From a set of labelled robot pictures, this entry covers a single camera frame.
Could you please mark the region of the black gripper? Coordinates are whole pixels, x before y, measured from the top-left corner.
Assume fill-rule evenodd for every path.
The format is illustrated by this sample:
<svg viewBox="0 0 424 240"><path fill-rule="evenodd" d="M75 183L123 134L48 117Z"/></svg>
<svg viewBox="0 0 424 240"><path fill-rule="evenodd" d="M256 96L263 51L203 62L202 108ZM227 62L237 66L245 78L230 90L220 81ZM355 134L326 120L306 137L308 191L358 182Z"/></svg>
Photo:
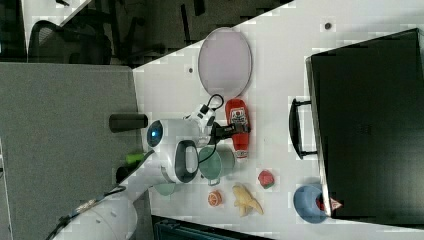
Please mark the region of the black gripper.
<svg viewBox="0 0 424 240"><path fill-rule="evenodd" d="M249 133L250 127L246 124L234 124L221 126L217 122L213 123L211 137L218 140L228 139L234 134Z"/></svg>

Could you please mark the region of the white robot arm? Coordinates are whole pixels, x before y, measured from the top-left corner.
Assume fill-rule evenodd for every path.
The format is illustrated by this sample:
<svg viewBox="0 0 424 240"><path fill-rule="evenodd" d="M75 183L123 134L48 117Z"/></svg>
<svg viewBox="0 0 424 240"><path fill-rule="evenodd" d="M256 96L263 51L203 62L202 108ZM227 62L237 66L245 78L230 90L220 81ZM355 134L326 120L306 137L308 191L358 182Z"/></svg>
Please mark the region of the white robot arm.
<svg viewBox="0 0 424 240"><path fill-rule="evenodd" d="M238 133L245 124L221 126L193 119L162 119L147 131L150 151L113 190L76 207L60 218L45 240L130 240L137 228L134 202L150 187L192 181L201 162L198 150Z"/></svg>

